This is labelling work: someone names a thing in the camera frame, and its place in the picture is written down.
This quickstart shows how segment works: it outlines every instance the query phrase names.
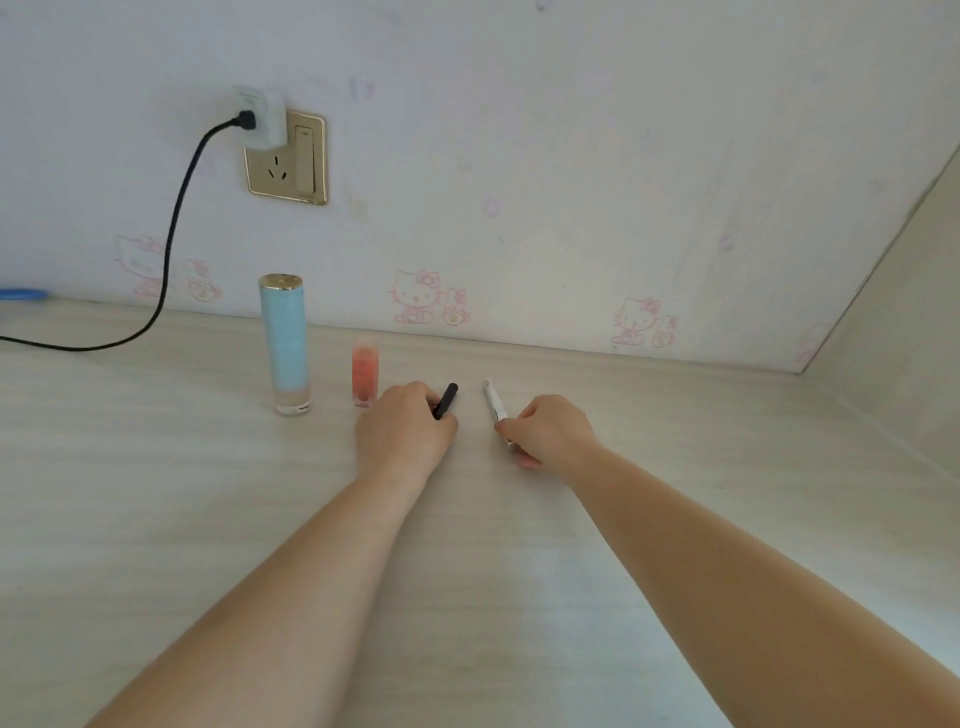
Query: forearm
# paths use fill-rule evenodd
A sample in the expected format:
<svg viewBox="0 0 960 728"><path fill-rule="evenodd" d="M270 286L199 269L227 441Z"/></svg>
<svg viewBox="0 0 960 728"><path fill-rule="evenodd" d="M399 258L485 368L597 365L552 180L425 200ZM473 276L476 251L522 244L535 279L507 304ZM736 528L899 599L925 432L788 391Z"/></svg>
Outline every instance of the forearm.
<svg viewBox="0 0 960 728"><path fill-rule="evenodd" d="M130 683L90 728L325 726L421 484L358 479Z"/></svg>
<svg viewBox="0 0 960 728"><path fill-rule="evenodd" d="M960 681L779 552L606 450L570 484L738 726L953 726Z"/></svg>

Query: orange lip gloss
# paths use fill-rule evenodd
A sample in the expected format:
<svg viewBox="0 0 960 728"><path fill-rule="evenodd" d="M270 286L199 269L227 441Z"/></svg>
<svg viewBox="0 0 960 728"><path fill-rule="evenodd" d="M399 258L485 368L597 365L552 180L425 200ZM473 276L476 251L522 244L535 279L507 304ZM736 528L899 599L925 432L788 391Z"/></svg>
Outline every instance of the orange lip gloss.
<svg viewBox="0 0 960 728"><path fill-rule="evenodd" d="M372 336L361 334L353 342L353 403L369 407L376 400L380 378L380 350Z"/></svg>

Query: power plug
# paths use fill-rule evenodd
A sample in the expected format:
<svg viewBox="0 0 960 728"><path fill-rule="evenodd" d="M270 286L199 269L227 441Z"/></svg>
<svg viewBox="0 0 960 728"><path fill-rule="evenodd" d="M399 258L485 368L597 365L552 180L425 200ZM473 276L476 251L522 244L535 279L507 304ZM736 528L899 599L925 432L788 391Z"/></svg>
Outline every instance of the power plug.
<svg viewBox="0 0 960 728"><path fill-rule="evenodd" d="M239 110L248 109L256 116L256 129L240 132L243 145L249 149L267 150L287 145L287 108L277 91L252 86L233 87Z"/></svg>

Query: hand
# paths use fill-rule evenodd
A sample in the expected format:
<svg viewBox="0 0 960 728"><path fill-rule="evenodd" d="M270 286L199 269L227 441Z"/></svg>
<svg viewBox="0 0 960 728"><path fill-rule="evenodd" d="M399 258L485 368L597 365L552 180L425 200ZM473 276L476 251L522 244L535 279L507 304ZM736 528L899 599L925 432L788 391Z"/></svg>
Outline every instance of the hand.
<svg viewBox="0 0 960 728"><path fill-rule="evenodd" d="M387 475L422 488L457 434L449 412L439 421L440 395L421 381L391 387L356 425L359 475Z"/></svg>
<svg viewBox="0 0 960 728"><path fill-rule="evenodd" d="M513 440L524 452L517 462L523 468L545 465L560 470L584 449L602 447L587 415L566 397L540 395L516 419L501 420L496 431Z"/></svg>

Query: light blue bottle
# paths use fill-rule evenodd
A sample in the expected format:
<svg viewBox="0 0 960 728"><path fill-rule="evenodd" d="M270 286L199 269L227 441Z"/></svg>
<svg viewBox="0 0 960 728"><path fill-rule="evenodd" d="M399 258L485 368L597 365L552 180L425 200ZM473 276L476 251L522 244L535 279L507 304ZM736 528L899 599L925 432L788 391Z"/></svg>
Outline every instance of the light blue bottle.
<svg viewBox="0 0 960 728"><path fill-rule="evenodd" d="M260 311L274 383L274 408L281 415L302 415L312 403L306 368L303 279L286 273L268 273L260 277L259 283Z"/></svg>

